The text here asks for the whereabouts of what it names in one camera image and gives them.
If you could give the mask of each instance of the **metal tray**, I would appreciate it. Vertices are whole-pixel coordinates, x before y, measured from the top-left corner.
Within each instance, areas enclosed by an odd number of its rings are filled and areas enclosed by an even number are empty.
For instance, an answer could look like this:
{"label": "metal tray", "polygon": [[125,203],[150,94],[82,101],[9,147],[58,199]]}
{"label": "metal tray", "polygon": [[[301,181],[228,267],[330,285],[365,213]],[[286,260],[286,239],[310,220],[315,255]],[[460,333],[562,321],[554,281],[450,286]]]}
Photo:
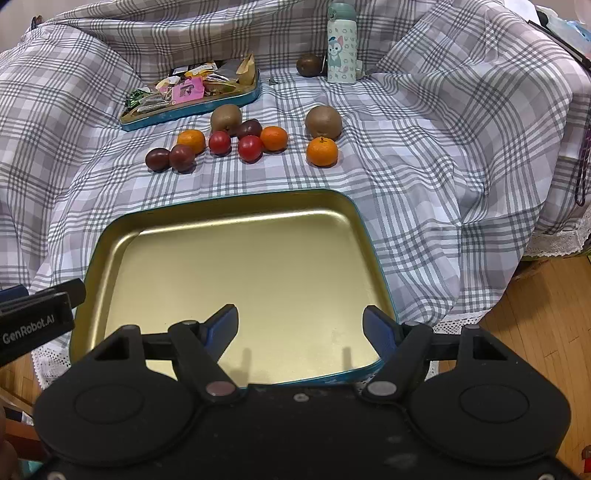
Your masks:
{"label": "metal tray", "polygon": [[[239,386],[362,378],[378,359],[363,335],[363,309],[395,314],[355,205],[331,190],[125,215],[101,235],[85,284],[72,361],[121,325],[165,332],[233,303],[239,331],[219,363]],[[174,376],[169,362],[148,366]]]}
{"label": "metal tray", "polygon": [[140,115],[122,115],[119,119],[119,123],[123,130],[131,132],[138,128],[163,124],[186,116],[203,115],[204,113],[213,112],[217,107],[227,103],[232,103],[238,107],[245,106],[259,98],[262,89],[262,82],[259,78],[260,71],[257,70],[253,84],[242,89],[240,92],[223,93],[221,95],[205,97],[180,105],[171,105],[170,107],[155,112]]}

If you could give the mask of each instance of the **pink package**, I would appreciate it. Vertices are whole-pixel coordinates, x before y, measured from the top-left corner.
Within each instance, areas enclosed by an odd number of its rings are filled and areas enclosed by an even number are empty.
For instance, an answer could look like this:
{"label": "pink package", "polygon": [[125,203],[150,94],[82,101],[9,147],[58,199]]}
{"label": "pink package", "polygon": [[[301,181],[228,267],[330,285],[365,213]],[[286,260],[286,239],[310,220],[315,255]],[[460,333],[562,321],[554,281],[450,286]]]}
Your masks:
{"label": "pink package", "polygon": [[184,82],[178,82],[173,87],[173,102],[177,103],[190,102],[192,100],[199,100],[203,98],[205,88],[201,77],[191,77]]}

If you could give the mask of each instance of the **kiwi fruit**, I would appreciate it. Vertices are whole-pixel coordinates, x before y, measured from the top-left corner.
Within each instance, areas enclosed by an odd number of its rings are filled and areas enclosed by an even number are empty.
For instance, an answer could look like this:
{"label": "kiwi fruit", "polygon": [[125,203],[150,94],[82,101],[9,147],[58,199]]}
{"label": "kiwi fruit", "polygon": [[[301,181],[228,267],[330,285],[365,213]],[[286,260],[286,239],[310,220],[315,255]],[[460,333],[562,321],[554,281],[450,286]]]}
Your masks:
{"label": "kiwi fruit", "polygon": [[317,77],[322,73],[322,59],[313,53],[306,53],[298,59],[295,67],[303,77]]}
{"label": "kiwi fruit", "polygon": [[343,131],[343,119],[331,106],[319,105],[306,115],[306,128],[313,138],[326,137],[336,140]]}
{"label": "kiwi fruit", "polygon": [[226,132],[231,137],[236,135],[236,129],[242,123],[242,112],[233,103],[217,107],[210,119],[212,132]]}

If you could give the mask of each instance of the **checkered cloth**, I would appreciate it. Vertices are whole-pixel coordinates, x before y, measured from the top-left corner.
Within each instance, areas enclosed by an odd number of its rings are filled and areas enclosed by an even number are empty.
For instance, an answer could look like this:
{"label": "checkered cloth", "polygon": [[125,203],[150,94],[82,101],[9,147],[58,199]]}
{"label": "checkered cloth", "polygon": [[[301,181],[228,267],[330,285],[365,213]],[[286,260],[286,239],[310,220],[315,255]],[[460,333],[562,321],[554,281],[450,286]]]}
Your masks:
{"label": "checkered cloth", "polygon": [[[591,82],[491,0],[358,2],[370,74],[355,85],[305,79],[295,63],[326,51],[328,3],[115,0],[26,33],[0,56],[2,285],[83,277],[100,233],[129,212],[327,188],[359,208],[401,320],[480,318],[536,224],[553,233],[584,212],[574,191]],[[192,174],[150,173],[150,149],[187,128],[208,134],[209,115],[123,132],[126,92],[250,51],[264,84],[243,115],[285,128],[289,149],[254,165],[206,153]],[[304,117],[321,104],[345,126],[328,170],[305,159]],[[56,358],[67,366],[66,341],[36,352],[43,385],[60,372]]]}

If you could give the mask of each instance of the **red tomato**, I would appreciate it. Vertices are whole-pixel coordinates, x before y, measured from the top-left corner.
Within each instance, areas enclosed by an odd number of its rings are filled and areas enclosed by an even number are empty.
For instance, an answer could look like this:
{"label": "red tomato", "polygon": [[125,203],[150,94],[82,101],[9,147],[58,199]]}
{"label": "red tomato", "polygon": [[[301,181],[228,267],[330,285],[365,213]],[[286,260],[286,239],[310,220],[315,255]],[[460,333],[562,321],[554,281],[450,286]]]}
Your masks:
{"label": "red tomato", "polygon": [[230,151],[232,141],[226,132],[213,132],[209,137],[208,145],[211,153],[224,155]]}
{"label": "red tomato", "polygon": [[262,154],[263,144],[259,137],[247,135],[238,142],[238,155],[247,163],[256,162]]}

